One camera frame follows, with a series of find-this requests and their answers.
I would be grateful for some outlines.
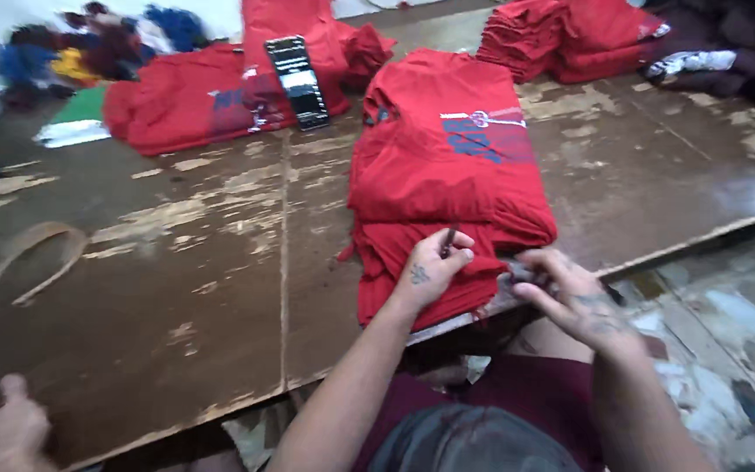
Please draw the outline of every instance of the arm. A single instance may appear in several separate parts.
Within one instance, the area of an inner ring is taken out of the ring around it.
[[[609,468],[715,472],[680,422],[642,338],[619,316],[595,276],[557,250],[527,251],[520,260],[550,274],[559,292],[553,298],[523,283],[515,285],[515,293],[596,351],[592,412]]]
[[[389,381],[419,311],[447,289],[473,259],[469,249],[439,257],[447,229],[422,240],[409,256],[393,294],[309,398],[284,434],[267,470],[349,470],[378,416]],[[473,239],[456,233],[455,243]]]

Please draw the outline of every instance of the yellow fabric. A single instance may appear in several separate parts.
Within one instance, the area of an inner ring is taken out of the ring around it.
[[[59,51],[59,56],[59,59],[51,61],[51,70],[54,72],[77,80],[100,80],[100,76],[89,72],[80,65],[79,49],[63,49]]]

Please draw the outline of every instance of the clothing pile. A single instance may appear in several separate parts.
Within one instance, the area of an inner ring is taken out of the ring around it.
[[[149,5],[143,16],[122,17],[90,2],[83,13],[64,12],[51,24],[16,28],[0,45],[4,104],[32,108],[48,91],[70,97],[99,80],[132,80],[155,55],[205,47],[200,20],[184,10]]]
[[[546,70],[562,83],[596,80],[637,70],[666,32],[625,0],[517,0],[494,9],[477,59],[508,67],[517,83]]]
[[[555,240],[554,219],[508,69],[416,49],[383,67],[363,101],[351,156],[348,207],[363,261],[358,318],[367,324],[387,300],[415,243],[457,224],[474,260],[414,324],[421,329],[474,310],[506,271],[495,250]]]
[[[561,83],[634,72],[652,58],[655,38],[670,30],[662,19],[625,0],[565,0],[566,29],[551,73]]]
[[[561,46],[567,6],[556,0],[522,0],[494,8],[482,30],[477,59],[506,66],[523,83],[551,68]]]
[[[755,2],[673,0],[652,8],[672,30],[644,69],[647,80],[668,90],[755,101]]]
[[[160,56],[139,69],[139,81],[112,84],[102,109],[112,136],[155,156],[296,124],[263,45],[270,38],[305,37],[331,115],[349,107],[342,82],[368,82],[392,57],[393,39],[336,21],[330,0],[244,0],[242,8],[243,45]]]

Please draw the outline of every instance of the hand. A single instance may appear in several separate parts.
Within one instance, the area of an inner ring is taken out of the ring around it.
[[[530,283],[516,284],[514,293],[537,306],[565,333],[601,354],[643,349],[642,339],[592,273],[553,249],[529,250],[518,260],[537,275],[549,275],[558,293],[553,298]]]
[[[53,472],[40,454],[50,425],[45,410],[28,398],[25,378],[6,375],[0,382],[0,472]]]
[[[458,231],[453,243],[462,249],[450,246],[450,257],[441,259],[440,252],[448,231],[442,229],[419,241],[409,254],[401,278],[389,297],[408,316],[415,317],[425,306],[438,300],[453,275],[474,260],[474,252],[469,249],[474,240]]]

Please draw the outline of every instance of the printed graphic on shirt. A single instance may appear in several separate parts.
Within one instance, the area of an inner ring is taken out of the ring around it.
[[[480,156],[495,164],[534,162],[520,107],[439,116],[447,142],[457,154]]]
[[[233,133],[239,129],[248,129],[253,125],[253,114],[243,105],[241,88],[213,90],[207,95],[214,97],[211,104],[210,137]]]

